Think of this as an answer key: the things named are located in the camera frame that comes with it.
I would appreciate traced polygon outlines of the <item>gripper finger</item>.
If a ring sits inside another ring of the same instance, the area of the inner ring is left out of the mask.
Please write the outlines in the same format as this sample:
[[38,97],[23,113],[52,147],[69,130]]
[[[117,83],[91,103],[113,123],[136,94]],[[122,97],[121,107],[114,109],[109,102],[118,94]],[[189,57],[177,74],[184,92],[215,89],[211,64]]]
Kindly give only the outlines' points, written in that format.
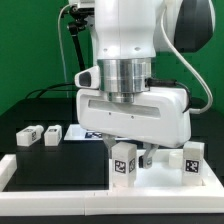
[[139,167],[140,168],[150,168],[152,166],[152,158],[158,149],[157,144],[144,143],[143,149],[145,150],[144,154],[139,157]]
[[106,148],[108,149],[108,156],[111,157],[112,156],[112,147],[116,145],[115,137],[113,135],[103,133],[102,139],[103,139],[103,142],[104,142]]

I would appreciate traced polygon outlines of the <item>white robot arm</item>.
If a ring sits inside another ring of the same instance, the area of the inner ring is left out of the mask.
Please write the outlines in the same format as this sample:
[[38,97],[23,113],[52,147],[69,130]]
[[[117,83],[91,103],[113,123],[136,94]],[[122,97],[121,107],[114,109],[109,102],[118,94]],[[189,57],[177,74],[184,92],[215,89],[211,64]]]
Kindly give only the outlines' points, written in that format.
[[160,146],[179,147],[191,136],[188,89],[152,75],[158,52],[177,57],[202,48],[212,37],[211,0],[68,0],[81,28],[91,32],[93,67],[75,84],[79,124],[117,138],[143,142],[140,164],[148,168]]

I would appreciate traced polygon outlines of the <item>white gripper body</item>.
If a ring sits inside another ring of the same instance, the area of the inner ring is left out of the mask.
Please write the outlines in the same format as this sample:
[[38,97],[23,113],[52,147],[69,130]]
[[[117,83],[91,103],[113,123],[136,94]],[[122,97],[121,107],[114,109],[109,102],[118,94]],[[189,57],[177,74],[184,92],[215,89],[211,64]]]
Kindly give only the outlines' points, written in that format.
[[75,75],[77,118],[86,130],[176,148],[190,139],[187,93],[181,88],[153,87],[131,103],[110,102],[99,89],[97,66]]

